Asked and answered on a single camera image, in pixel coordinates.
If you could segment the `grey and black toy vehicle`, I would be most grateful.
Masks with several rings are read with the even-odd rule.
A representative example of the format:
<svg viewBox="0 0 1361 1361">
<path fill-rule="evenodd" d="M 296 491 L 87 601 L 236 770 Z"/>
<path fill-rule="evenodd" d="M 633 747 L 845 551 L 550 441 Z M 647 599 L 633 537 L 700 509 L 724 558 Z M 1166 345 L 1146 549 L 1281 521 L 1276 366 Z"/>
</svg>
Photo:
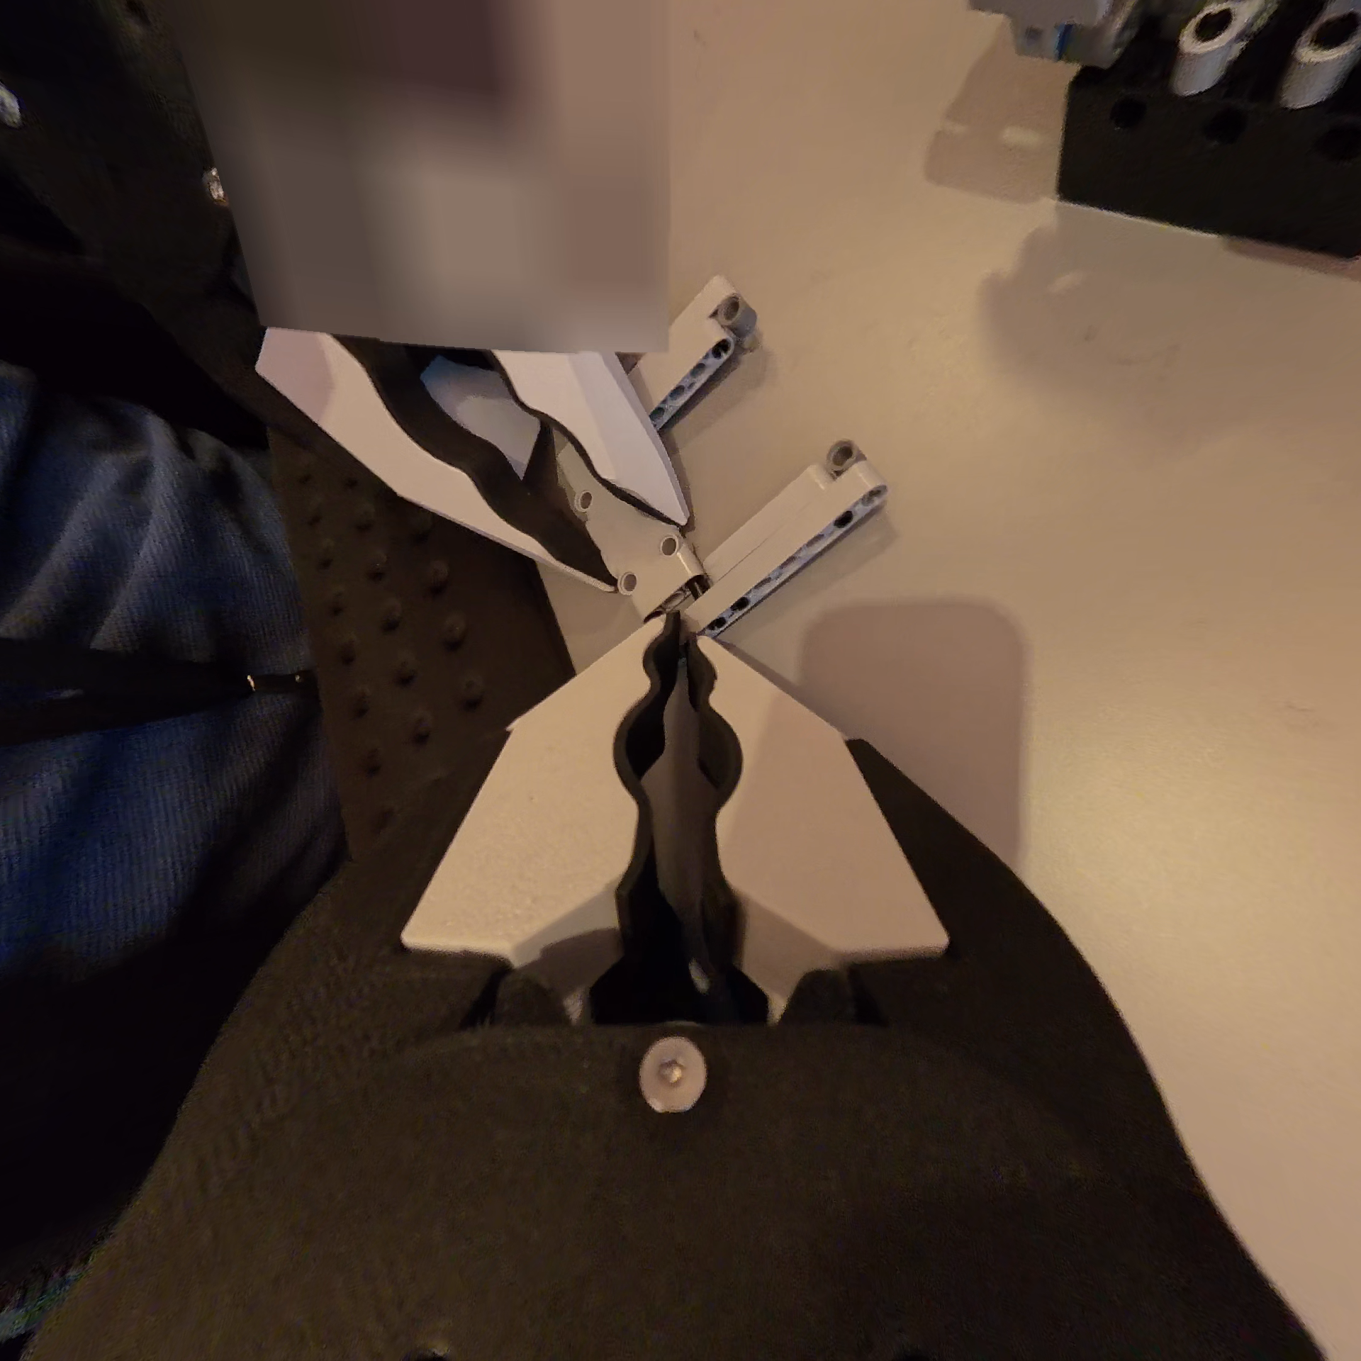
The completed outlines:
<svg viewBox="0 0 1361 1361">
<path fill-rule="evenodd" d="M 1358 258 L 1356 3 L 969 3 L 1073 65 L 1057 196 Z"/>
</svg>

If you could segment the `short grey holed beam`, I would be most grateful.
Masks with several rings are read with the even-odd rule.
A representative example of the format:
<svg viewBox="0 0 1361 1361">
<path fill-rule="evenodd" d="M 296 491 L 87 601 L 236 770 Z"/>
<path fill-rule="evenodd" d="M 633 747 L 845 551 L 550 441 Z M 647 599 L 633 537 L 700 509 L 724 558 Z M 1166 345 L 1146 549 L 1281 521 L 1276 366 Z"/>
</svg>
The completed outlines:
<svg viewBox="0 0 1361 1361">
<path fill-rule="evenodd" d="M 837 485 L 826 465 L 804 468 L 773 501 L 765 502 L 751 519 L 732 531 L 716 549 L 705 556 L 705 575 L 716 581 L 734 572 L 741 562 L 765 546 L 778 531 L 796 519 L 807 505 L 818 505 L 824 493 Z"/>
</svg>

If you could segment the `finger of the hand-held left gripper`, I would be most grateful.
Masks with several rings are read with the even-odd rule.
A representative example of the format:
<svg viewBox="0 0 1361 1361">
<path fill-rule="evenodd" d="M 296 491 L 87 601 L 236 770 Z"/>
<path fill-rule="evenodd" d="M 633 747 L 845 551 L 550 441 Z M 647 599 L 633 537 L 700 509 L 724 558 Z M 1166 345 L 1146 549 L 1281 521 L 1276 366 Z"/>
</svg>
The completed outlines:
<svg viewBox="0 0 1361 1361">
<path fill-rule="evenodd" d="M 399 345 L 267 328 L 258 374 L 392 493 L 570 580 L 614 592 L 588 531 L 464 430 Z"/>
<path fill-rule="evenodd" d="M 529 470 L 539 425 L 552 425 L 618 497 L 666 523 L 688 523 L 671 455 L 615 354 L 496 351 L 490 368 L 439 354 L 422 384 L 453 423 L 490 441 L 517 479 Z"/>
</svg>

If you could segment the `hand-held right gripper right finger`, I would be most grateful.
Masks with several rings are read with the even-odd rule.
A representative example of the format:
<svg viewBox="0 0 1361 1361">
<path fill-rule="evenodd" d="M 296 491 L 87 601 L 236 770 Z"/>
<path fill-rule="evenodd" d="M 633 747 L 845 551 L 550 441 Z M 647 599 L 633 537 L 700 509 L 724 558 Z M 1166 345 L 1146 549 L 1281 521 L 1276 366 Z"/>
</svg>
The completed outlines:
<svg viewBox="0 0 1361 1361">
<path fill-rule="evenodd" d="M 738 741 L 716 859 L 738 899 L 741 967 L 937 958 L 947 931 L 849 741 L 723 645 L 695 639 L 700 715 Z"/>
</svg>

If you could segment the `person's grey trousers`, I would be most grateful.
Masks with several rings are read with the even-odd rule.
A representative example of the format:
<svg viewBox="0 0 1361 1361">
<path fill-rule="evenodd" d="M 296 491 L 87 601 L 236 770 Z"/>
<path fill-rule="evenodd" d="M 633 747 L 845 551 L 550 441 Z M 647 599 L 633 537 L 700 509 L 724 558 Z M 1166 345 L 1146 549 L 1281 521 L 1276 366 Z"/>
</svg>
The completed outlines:
<svg viewBox="0 0 1361 1361">
<path fill-rule="evenodd" d="M 1 366 L 1 637 L 235 676 L 311 665 L 264 451 Z M 1 978 L 302 909 L 344 854 L 319 707 L 245 694 L 1 750 Z"/>
</svg>

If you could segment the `grey rectangular holed panel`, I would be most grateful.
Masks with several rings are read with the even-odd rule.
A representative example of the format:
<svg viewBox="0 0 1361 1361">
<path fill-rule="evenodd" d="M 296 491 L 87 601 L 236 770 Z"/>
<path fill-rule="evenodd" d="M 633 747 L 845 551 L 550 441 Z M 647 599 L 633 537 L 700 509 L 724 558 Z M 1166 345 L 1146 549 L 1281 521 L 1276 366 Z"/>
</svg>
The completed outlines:
<svg viewBox="0 0 1361 1361">
<path fill-rule="evenodd" d="M 624 374 L 632 382 L 661 441 L 663 432 L 740 364 L 758 332 L 756 309 L 724 276 L 712 276 L 672 319 L 666 348 L 641 354 Z M 688 527 L 656 516 L 630 497 L 602 485 L 565 433 L 552 440 L 557 485 L 570 513 L 604 560 L 614 592 L 639 617 L 695 599 L 705 568 L 688 544 Z M 688 488 L 671 455 L 685 497 Z"/>
</svg>

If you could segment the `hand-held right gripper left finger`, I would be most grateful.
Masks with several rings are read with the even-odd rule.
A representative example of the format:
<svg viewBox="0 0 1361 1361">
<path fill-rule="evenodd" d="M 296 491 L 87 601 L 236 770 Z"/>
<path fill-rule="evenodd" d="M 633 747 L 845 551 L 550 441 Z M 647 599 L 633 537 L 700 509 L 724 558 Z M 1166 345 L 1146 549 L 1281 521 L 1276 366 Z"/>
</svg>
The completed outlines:
<svg viewBox="0 0 1361 1361">
<path fill-rule="evenodd" d="M 638 776 L 626 724 L 664 706 L 679 622 L 653 617 L 509 725 L 504 743 L 400 930 L 410 952 L 522 971 L 607 971 L 633 859 Z"/>
</svg>

